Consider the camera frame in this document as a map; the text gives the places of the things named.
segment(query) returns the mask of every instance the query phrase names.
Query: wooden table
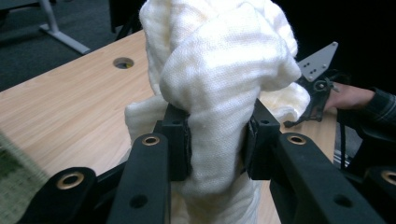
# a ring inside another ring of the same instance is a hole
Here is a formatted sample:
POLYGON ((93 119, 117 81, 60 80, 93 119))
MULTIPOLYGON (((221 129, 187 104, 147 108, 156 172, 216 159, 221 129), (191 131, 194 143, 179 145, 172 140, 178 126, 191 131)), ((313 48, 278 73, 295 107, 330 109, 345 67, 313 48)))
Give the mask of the wooden table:
MULTIPOLYGON (((0 130, 47 174, 73 166, 97 175, 116 166, 130 148, 124 108, 149 98, 143 32, 129 35, 71 63, 0 92, 0 130), (129 58, 134 66, 113 63, 129 58)), ((283 132, 303 133, 332 160, 334 113, 283 132)), ((279 223, 268 181, 262 189, 261 223, 279 223)))

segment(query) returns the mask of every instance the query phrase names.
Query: folded white fabric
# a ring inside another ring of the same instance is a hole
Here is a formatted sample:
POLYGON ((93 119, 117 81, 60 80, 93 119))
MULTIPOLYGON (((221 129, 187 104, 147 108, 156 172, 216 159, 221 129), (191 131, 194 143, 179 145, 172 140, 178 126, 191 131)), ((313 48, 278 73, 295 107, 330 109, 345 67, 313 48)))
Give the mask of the folded white fabric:
POLYGON ((297 43, 283 11, 270 0, 148 0, 140 20, 155 96, 126 107, 131 140, 151 132, 167 103, 190 113, 192 172, 172 185, 187 212, 173 221, 255 223, 261 184, 240 175, 239 155, 254 102, 280 122, 309 103, 293 83, 297 43))

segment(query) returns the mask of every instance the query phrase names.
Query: white cloth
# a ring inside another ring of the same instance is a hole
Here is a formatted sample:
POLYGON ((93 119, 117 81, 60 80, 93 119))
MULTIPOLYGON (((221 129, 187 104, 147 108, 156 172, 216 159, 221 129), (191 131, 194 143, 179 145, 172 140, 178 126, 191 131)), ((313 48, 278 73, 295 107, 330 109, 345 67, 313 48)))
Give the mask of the white cloth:
POLYGON ((261 184, 240 175, 239 157, 254 102, 280 122, 309 103, 292 83, 301 72, 283 11, 270 0, 148 0, 140 20, 155 96, 126 107, 132 142, 167 103, 190 113, 191 176, 172 184, 187 212, 173 211, 173 223, 255 223, 261 184))

